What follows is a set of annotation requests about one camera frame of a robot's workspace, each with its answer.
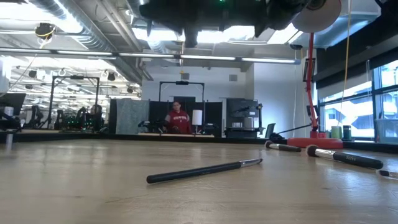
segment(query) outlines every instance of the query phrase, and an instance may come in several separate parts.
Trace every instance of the gray partition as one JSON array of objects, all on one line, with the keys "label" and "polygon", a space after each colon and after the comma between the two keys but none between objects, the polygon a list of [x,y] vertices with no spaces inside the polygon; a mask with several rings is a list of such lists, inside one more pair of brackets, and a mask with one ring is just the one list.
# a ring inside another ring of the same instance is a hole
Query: gray partition
[{"label": "gray partition", "polygon": [[138,134],[145,128],[138,128],[141,121],[148,120],[149,101],[120,99],[116,100],[118,120],[116,134]]}]

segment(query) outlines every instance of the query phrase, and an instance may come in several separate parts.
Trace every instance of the table surface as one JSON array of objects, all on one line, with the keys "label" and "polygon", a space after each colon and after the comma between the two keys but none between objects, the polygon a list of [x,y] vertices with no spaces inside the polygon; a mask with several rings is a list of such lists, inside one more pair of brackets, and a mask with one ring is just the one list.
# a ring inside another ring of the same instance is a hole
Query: table surface
[{"label": "table surface", "polygon": [[[398,170],[398,156],[352,151]],[[163,184],[146,176],[264,158]],[[0,150],[1,223],[397,223],[398,180],[261,145],[73,140]]]},{"label": "table surface", "polygon": [[160,133],[138,133],[141,136],[168,136],[168,137],[197,137],[197,138],[213,138],[212,134],[160,134]]}]

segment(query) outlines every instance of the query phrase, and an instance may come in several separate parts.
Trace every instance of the white wall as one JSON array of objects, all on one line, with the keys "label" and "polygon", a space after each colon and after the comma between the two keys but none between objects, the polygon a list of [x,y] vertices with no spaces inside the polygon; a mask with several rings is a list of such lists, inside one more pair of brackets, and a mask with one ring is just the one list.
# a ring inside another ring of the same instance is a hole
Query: white wall
[{"label": "white wall", "polygon": [[[264,128],[268,124],[276,123],[274,132],[278,133],[310,123],[306,109],[307,93],[302,75],[301,65],[266,63],[254,65],[254,99],[264,106],[262,109]],[[307,128],[281,135],[285,138],[291,138],[293,135],[299,138],[308,137],[309,132],[310,128]]]},{"label": "white wall", "polygon": [[246,99],[254,100],[254,64],[246,72]]},{"label": "white wall", "polygon": [[[179,67],[151,67],[147,71],[152,75],[154,81],[143,81],[142,99],[158,101],[159,82],[180,81],[181,68]],[[245,98],[246,74],[238,68],[207,68],[187,67],[185,73],[190,74],[190,82],[205,83],[205,101],[221,102],[225,98]],[[230,82],[229,75],[238,75],[237,82]],[[177,86],[175,84],[162,85],[161,101],[173,101],[175,96],[194,96],[197,102],[201,102],[201,85]]]}]

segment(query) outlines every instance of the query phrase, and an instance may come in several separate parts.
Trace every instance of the red pole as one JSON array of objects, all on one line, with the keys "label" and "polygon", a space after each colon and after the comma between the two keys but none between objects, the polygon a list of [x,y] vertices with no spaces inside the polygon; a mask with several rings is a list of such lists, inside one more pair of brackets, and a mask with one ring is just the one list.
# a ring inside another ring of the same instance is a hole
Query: red pole
[{"label": "red pole", "polygon": [[310,112],[311,112],[311,123],[312,123],[312,131],[310,133],[311,138],[318,137],[318,123],[315,118],[315,109],[313,107],[312,102],[312,93],[311,93],[311,79],[312,79],[312,53],[313,53],[313,33],[310,34],[310,44],[308,50],[308,73],[307,73],[307,95],[310,103]]}]

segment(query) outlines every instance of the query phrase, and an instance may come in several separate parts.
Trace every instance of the red sweatshirt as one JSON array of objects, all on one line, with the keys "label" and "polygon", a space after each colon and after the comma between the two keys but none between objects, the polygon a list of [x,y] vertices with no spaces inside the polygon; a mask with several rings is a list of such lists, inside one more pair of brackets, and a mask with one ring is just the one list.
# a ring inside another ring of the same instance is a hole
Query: red sweatshirt
[{"label": "red sweatshirt", "polygon": [[180,134],[192,134],[189,115],[185,111],[171,111],[165,120],[169,122],[167,129],[170,132],[175,132],[174,129],[177,127]]}]

